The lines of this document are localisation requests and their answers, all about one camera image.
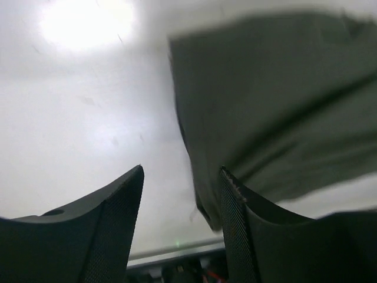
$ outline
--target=wire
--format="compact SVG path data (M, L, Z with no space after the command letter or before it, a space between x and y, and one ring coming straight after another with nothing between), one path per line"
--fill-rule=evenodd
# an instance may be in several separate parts
M217 279L217 280L219 280L220 282L226 282L226 280L224 279L224 278L221 278L220 276L218 276L216 273L214 273L214 272L212 272L212 271L207 271L207 274L209 275L209 276L211 276L212 278L214 278L214 279Z
M203 282L204 282L204 283L208 283L208 279L207 279L207 277L204 276L204 275L203 275Z

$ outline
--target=dark gray fabric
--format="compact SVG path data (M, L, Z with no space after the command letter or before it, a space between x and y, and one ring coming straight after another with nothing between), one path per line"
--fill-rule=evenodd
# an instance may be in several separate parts
M222 165L274 202L377 170L373 22L245 18L172 40L171 56L197 206L212 229Z

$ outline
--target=textured black surface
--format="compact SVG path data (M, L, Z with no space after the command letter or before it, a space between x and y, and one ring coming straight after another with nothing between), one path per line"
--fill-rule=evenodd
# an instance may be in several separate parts
M232 282L255 282L245 268L262 283L377 282L376 212L313 220L269 202L225 169L221 178L222 195L231 203L222 210ZM234 213L237 205L244 213Z
M143 180L137 166L43 216L0 219L0 282L123 282Z
M232 183L221 175L221 211L229 277L232 282L260 283L245 207L234 194Z

